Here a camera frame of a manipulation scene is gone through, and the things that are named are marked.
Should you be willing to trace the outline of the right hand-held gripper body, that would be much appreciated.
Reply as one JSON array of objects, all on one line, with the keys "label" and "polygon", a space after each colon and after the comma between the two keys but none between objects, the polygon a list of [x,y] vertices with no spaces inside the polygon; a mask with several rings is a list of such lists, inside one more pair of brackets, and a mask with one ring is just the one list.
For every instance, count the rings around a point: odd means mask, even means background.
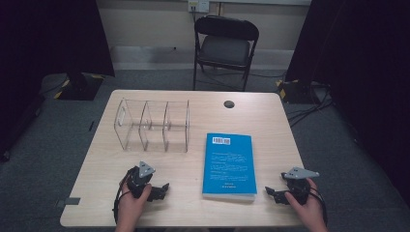
[{"label": "right hand-held gripper body", "polygon": [[281,173],[281,177],[286,181],[290,193],[301,205],[307,202],[310,193],[310,184],[307,178],[315,178],[318,176],[318,172],[301,167],[293,167],[288,172]]}]

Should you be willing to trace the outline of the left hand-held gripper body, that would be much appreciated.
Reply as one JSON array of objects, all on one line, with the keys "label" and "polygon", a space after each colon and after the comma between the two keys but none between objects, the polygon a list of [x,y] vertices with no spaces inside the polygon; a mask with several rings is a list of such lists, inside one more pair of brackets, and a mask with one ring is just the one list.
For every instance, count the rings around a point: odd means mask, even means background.
[{"label": "left hand-held gripper body", "polygon": [[138,166],[128,171],[127,186],[134,198],[139,198],[142,195],[143,190],[155,172],[156,169],[144,161],[141,161]]}]

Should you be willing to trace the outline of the blue book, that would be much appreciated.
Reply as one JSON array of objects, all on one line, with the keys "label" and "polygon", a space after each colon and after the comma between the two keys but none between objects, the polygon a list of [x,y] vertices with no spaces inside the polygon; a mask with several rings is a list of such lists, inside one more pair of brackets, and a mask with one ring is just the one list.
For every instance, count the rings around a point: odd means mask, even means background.
[{"label": "blue book", "polygon": [[251,136],[208,133],[202,195],[211,199],[253,201],[256,194]]}]

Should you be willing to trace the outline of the clear acrylic book rack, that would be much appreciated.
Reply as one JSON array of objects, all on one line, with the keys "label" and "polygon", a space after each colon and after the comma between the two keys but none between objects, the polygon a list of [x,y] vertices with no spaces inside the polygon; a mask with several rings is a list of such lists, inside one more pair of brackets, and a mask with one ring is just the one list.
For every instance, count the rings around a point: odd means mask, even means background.
[{"label": "clear acrylic book rack", "polygon": [[125,151],[186,153],[190,102],[122,99],[114,129]]}]

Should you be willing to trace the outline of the person's right hand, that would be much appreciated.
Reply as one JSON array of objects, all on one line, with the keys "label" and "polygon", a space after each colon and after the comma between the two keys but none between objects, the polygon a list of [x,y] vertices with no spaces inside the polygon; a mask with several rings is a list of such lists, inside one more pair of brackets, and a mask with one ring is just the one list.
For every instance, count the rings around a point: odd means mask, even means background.
[{"label": "person's right hand", "polygon": [[286,192],[285,197],[307,229],[313,226],[327,227],[323,219],[323,208],[315,197],[310,195],[305,205],[299,204],[290,192]]}]

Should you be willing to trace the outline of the person's left hand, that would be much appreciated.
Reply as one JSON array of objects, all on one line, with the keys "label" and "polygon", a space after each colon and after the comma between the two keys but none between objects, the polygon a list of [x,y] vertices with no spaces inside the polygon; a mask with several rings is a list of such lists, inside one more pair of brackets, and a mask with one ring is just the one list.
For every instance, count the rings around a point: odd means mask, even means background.
[{"label": "person's left hand", "polygon": [[123,184],[123,196],[119,201],[117,224],[133,225],[136,227],[136,224],[143,213],[144,205],[151,193],[151,190],[152,186],[147,184],[142,192],[142,195],[139,198],[134,198],[132,194],[129,193],[128,186]]}]

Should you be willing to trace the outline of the grey floor tape strip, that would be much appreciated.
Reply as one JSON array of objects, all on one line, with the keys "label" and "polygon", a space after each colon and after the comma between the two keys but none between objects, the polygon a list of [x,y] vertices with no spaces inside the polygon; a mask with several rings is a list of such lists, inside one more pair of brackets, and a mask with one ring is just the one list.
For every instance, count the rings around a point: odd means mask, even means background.
[{"label": "grey floor tape strip", "polygon": [[68,197],[65,199],[58,200],[55,206],[58,208],[64,208],[67,205],[78,205],[79,202],[80,202],[80,197]]}]

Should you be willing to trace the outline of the black stand base yellow tape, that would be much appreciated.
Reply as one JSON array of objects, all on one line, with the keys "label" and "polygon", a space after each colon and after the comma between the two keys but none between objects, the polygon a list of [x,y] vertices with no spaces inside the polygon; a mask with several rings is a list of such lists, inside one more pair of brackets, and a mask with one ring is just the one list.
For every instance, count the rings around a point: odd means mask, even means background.
[{"label": "black stand base yellow tape", "polygon": [[68,74],[54,98],[67,101],[92,101],[97,95],[104,77],[92,73]]},{"label": "black stand base yellow tape", "polygon": [[276,82],[278,87],[278,95],[280,98],[291,104],[319,104],[314,89],[310,84],[304,84],[299,80],[286,82],[279,80]]}]

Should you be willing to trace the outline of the dark curtain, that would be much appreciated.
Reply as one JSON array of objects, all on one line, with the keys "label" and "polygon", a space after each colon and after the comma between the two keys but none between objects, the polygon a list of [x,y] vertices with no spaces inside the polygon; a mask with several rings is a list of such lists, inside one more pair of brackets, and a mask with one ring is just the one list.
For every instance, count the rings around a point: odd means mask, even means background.
[{"label": "dark curtain", "polygon": [[97,0],[0,0],[0,161],[52,73],[114,75]]},{"label": "dark curtain", "polygon": [[286,78],[330,86],[410,206],[410,0],[311,0]]}]

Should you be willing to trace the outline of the black folding chair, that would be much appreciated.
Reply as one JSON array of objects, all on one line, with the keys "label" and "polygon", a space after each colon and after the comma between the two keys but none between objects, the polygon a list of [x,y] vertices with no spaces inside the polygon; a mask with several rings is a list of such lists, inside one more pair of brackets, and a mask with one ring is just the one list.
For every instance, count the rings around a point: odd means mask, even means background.
[{"label": "black folding chair", "polygon": [[194,23],[194,64],[192,89],[196,88],[197,66],[243,72],[243,87],[249,78],[258,28],[247,20],[220,15],[204,15]]}]

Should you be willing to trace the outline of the white wall outlet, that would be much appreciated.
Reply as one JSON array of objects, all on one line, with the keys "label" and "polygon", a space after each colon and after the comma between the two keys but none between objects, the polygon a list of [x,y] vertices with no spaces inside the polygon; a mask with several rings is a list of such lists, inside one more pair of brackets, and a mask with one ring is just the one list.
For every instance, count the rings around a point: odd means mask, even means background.
[{"label": "white wall outlet", "polygon": [[188,0],[188,11],[190,13],[208,13],[210,11],[210,1]]}]

